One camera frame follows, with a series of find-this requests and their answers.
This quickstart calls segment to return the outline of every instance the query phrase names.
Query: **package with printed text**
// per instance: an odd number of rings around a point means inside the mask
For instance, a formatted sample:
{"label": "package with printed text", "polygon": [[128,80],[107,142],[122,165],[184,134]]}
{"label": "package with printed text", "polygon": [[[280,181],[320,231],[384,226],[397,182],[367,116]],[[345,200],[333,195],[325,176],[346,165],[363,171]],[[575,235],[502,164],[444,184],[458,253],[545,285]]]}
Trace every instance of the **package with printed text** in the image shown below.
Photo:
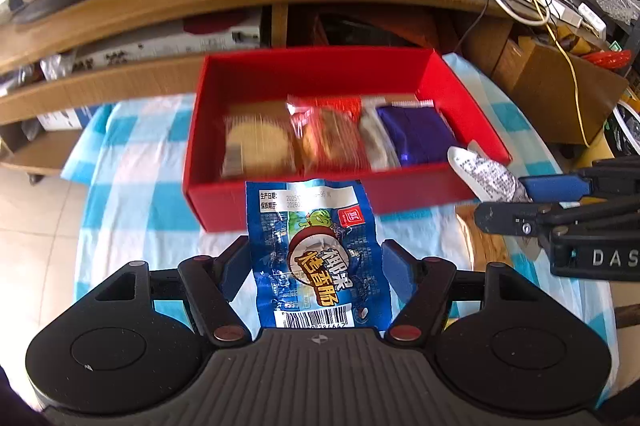
{"label": "package with printed text", "polygon": [[354,182],[246,183],[263,327],[376,327],[389,285],[364,188]]}

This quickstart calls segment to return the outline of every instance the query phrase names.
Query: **tiled floor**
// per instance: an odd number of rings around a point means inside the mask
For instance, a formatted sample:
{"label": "tiled floor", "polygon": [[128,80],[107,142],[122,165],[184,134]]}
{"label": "tiled floor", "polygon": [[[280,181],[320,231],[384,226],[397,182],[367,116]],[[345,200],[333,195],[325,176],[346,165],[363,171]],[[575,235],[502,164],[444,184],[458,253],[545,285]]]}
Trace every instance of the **tiled floor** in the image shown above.
{"label": "tiled floor", "polygon": [[0,168],[0,365],[35,406],[24,370],[31,338],[72,303],[86,186]]}

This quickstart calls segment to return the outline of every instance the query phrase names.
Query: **tile grout line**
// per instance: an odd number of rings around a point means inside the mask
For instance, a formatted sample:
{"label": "tile grout line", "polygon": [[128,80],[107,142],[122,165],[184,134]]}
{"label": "tile grout line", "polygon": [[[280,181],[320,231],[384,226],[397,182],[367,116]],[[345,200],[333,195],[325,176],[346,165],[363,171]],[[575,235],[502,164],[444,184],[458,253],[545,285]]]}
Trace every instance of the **tile grout line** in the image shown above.
{"label": "tile grout line", "polygon": [[44,271],[44,281],[42,282],[42,290],[40,291],[40,305],[38,307],[38,328],[40,328],[40,321],[42,320],[42,303],[44,301],[44,289],[47,286],[47,277],[49,276],[49,265],[51,263],[51,256],[53,255],[53,246],[56,243],[56,236],[58,234],[58,227],[60,226],[60,220],[62,219],[62,213],[64,213],[66,201],[69,198],[69,193],[71,192],[71,182],[66,189],[65,201],[62,203],[62,208],[60,209],[60,214],[58,215],[58,221],[56,222],[56,230],[54,231],[53,236],[51,237],[51,246],[49,247],[49,256],[47,257],[47,266]]}

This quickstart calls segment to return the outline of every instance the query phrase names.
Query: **purple package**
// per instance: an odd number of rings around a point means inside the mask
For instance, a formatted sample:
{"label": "purple package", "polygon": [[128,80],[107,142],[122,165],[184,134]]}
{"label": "purple package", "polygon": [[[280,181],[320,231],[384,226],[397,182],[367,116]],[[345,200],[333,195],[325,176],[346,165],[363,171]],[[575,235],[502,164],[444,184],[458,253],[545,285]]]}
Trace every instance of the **purple package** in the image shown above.
{"label": "purple package", "polygon": [[379,106],[402,167],[447,162],[451,146],[460,146],[436,109],[429,106]]}

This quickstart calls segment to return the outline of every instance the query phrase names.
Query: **ribbed black surface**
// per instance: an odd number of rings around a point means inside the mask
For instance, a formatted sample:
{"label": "ribbed black surface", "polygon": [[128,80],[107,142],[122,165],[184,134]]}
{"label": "ribbed black surface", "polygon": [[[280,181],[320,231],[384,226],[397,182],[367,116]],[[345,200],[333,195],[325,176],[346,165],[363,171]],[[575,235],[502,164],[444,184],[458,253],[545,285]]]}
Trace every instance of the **ribbed black surface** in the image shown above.
{"label": "ribbed black surface", "polygon": [[598,424],[586,412],[538,422],[473,408],[420,353],[386,346],[369,329],[267,329],[250,346],[218,351],[188,389],[154,409],[109,419],[46,415],[60,426]]}

